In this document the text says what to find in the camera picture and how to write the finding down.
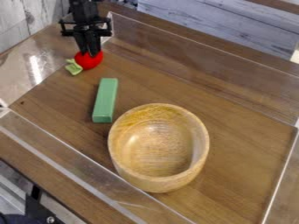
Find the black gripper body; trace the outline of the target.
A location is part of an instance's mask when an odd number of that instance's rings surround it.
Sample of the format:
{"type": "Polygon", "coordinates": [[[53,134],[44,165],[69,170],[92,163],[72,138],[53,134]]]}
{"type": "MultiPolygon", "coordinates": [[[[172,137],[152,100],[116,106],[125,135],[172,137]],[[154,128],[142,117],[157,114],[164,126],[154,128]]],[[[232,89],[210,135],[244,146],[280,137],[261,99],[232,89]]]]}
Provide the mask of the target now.
{"type": "Polygon", "coordinates": [[[58,22],[62,36],[72,36],[76,28],[82,32],[90,29],[100,37],[112,36],[110,19],[98,15],[97,3],[100,1],[69,0],[70,18],[61,19],[58,22]]]}

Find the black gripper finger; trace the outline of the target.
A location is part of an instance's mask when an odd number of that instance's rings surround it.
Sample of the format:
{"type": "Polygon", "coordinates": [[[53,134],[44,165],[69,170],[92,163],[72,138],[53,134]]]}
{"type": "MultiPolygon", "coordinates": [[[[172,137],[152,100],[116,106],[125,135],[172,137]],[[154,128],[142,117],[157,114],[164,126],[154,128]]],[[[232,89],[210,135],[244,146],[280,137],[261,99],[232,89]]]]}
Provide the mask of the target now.
{"type": "Polygon", "coordinates": [[[86,40],[85,40],[84,34],[74,31],[73,38],[76,40],[80,52],[85,53],[88,51],[88,45],[86,45],[86,40]]]}
{"type": "Polygon", "coordinates": [[[93,31],[86,31],[88,53],[94,57],[100,52],[100,36],[93,31]]]}

